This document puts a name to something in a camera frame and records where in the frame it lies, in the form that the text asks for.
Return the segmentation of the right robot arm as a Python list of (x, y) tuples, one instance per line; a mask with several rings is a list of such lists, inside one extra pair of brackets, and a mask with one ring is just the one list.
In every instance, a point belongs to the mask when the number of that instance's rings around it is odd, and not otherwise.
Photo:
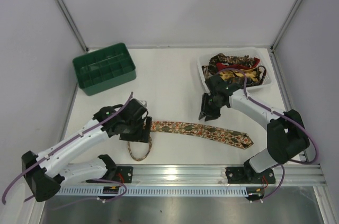
[(257, 183), (272, 167), (285, 164), (310, 146), (302, 118), (296, 110), (275, 110), (253, 98), (246, 82), (222, 79), (217, 73), (205, 81), (208, 93), (202, 96), (200, 119), (216, 120), (221, 108), (237, 110), (257, 122), (266, 131), (266, 148), (248, 159), (240, 167), (240, 174), (226, 171), (229, 183)]

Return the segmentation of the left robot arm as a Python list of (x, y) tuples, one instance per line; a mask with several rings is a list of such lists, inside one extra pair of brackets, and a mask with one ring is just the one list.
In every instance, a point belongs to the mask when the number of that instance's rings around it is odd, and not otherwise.
[(123, 141), (148, 142), (151, 120), (146, 101), (132, 98), (124, 105), (101, 108), (78, 132), (55, 146), (38, 154), (26, 152), (22, 169), (35, 200), (46, 201), (61, 188), (80, 182), (114, 180), (118, 167), (107, 154), (77, 164), (73, 160), (116, 135)]

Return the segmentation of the floral patterned tie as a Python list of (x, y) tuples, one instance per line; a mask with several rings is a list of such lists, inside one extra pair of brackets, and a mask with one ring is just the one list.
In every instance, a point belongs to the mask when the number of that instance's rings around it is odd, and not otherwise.
[(199, 137), (243, 150), (254, 144), (250, 136), (245, 132), (198, 123), (153, 121), (150, 124), (150, 131)]

